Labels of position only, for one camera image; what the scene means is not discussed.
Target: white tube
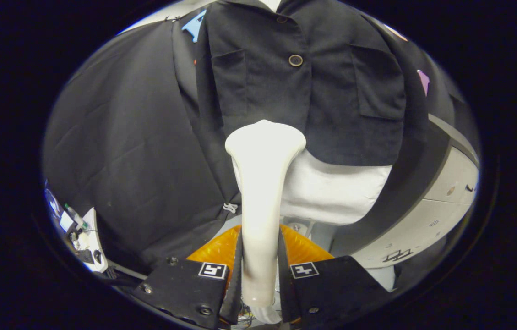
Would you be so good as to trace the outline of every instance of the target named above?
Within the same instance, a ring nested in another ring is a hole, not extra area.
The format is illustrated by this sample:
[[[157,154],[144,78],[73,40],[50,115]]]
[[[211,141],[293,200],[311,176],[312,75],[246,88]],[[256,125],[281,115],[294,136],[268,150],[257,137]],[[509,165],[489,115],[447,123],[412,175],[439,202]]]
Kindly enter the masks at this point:
[[[262,120],[225,141],[242,194],[242,296],[250,307],[273,304],[281,194],[293,159],[305,149],[294,127]]]

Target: white panel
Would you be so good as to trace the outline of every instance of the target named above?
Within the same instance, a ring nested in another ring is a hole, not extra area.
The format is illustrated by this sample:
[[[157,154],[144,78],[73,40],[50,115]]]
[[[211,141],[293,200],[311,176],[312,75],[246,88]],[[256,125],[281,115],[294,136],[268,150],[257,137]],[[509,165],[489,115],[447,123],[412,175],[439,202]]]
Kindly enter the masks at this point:
[[[453,126],[449,125],[445,121],[441,120],[440,118],[432,114],[429,115],[429,118],[432,123],[436,124],[439,128],[446,132],[447,135],[451,136],[459,144],[464,146],[464,148],[468,149],[468,151],[470,151],[470,154],[472,154],[472,156],[474,156],[474,158],[479,161],[476,150],[472,148],[472,144],[470,144],[470,141],[468,141],[467,138],[465,138],[465,136],[459,132],[459,130],[455,129]]]
[[[469,204],[421,200],[386,234],[352,256],[365,268],[381,268],[400,263],[447,234],[462,219],[469,207]]]
[[[478,169],[460,150],[451,148],[440,176],[425,195],[425,199],[470,204],[478,182]]]
[[[94,264],[84,263],[84,265],[89,268],[91,271],[98,271],[98,272],[104,272],[106,269],[108,269],[108,260],[106,259],[105,255],[103,254],[102,250],[102,244],[99,242],[99,235],[98,235],[98,223],[96,220],[96,214],[95,214],[95,208],[91,208],[84,216],[83,220],[88,224],[88,230],[85,231],[85,234],[87,234],[87,240],[88,240],[88,246],[89,250],[91,251],[91,255],[93,255],[93,252],[95,250],[99,250],[101,255],[101,263],[98,263],[95,261],[95,256],[93,257]]]
[[[395,267],[390,265],[389,267],[368,268],[365,270],[384,288],[384,290],[387,290],[388,292],[393,291],[396,279]]]

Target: gray panel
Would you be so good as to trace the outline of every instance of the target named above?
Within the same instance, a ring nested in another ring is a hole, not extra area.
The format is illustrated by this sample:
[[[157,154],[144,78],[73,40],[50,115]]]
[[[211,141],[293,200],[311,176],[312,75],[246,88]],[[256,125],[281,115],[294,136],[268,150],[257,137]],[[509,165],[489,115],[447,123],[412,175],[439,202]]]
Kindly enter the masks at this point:
[[[430,123],[426,144],[403,140],[401,153],[369,213],[338,228],[330,253],[338,257],[363,248],[402,219],[423,197],[440,173],[450,137]]]

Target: black fabric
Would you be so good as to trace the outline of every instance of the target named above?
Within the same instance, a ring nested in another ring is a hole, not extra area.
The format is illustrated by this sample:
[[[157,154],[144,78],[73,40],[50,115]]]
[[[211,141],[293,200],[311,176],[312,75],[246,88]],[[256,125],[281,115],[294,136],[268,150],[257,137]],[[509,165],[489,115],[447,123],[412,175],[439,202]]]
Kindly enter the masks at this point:
[[[193,37],[182,27],[194,19],[205,8],[198,8],[175,21],[173,28],[173,59],[179,90],[183,97],[185,112],[197,136],[201,150],[227,203],[240,204],[238,184],[234,175],[231,157],[225,151],[225,136],[222,130],[212,129],[199,118],[197,84],[195,74],[195,44]]]
[[[338,165],[392,165],[404,118],[425,115],[409,125],[424,137],[424,109],[405,111],[400,62],[371,23],[336,0],[284,0],[277,13],[258,0],[215,2],[197,51],[200,115],[225,136],[261,119],[284,123],[304,132],[313,156]]]
[[[428,131],[428,103],[426,102],[425,91],[417,73],[418,68],[413,59],[414,53],[421,54],[417,46],[402,40],[398,36],[390,32],[386,26],[377,19],[366,15],[359,11],[359,14],[367,19],[380,33],[382,39],[396,56],[399,66],[403,71],[405,79],[405,93],[407,94],[407,105],[405,107],[405,126],[403,127],[403,136],[413,138],[421,142],[426,142]]]
[[[114,38],[63,88],[43,146],[55,196],[95,207],[106,256],[154,267],[221,228],[223,193],[185,114],[171,22]]]

